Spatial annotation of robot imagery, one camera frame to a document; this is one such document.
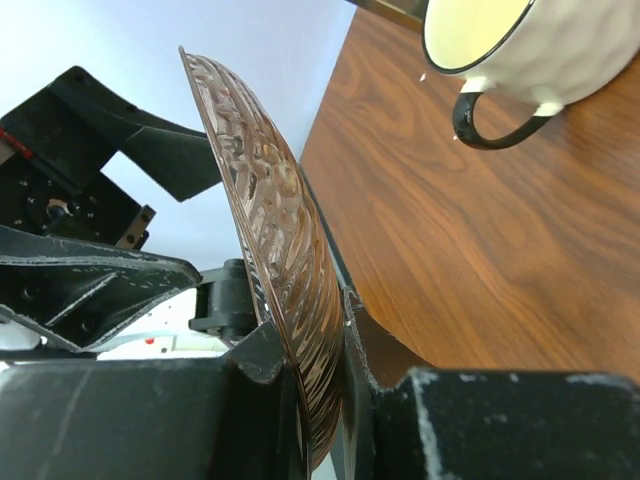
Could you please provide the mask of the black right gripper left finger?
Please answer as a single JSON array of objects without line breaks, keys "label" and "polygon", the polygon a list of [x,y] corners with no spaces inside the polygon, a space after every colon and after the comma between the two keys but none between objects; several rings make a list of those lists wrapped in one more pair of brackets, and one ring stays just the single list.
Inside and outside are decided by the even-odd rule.
[{"label": "black right gripper left finger", "polygon": [[280,332],[272,322],[260,324],[221,359],[259,384],[272,383],[282,372],[291,372]]}]

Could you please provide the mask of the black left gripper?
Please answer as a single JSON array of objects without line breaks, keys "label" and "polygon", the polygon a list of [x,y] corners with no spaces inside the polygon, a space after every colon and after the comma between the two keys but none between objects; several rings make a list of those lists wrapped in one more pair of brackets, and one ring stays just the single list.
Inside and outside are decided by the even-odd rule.
[{"label": "black left gripper", "polygon": [[220,183],[206,134],[141,110],[74,66],[6,113],[2,129],[31,160],[1,164],[1,325],[6,350],[110,350],[118,335],[185,291],[195,304],[170,327],[235,342],[257,326],[240,259],[199,273],[142,251],[155,212],[99,173],[123,153],[183,202]]}]

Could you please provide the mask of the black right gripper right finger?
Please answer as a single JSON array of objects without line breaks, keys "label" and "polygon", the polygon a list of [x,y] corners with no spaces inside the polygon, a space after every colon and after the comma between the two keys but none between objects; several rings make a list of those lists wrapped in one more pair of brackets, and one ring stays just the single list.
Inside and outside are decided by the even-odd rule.
[{"label": "black right gripper right finger", "polygon": [[366,375],[380,388],[394,388],[413,367],[425,360],[382,327],[368,312],[358,293],[342,288],[343,308],[365,366]]}]

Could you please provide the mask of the clear glass textured dish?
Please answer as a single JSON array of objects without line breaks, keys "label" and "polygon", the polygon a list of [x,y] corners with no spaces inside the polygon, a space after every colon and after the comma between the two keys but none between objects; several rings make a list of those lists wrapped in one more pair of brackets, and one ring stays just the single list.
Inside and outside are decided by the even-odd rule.
[{"label": "clear glass textured dish", "polygon": [[242,247],[258,320],[279,333],[299,391],[303,461],[314,471],[341,412],[344,320],[319,211],[289,145],[238,74],[179,52]]}]

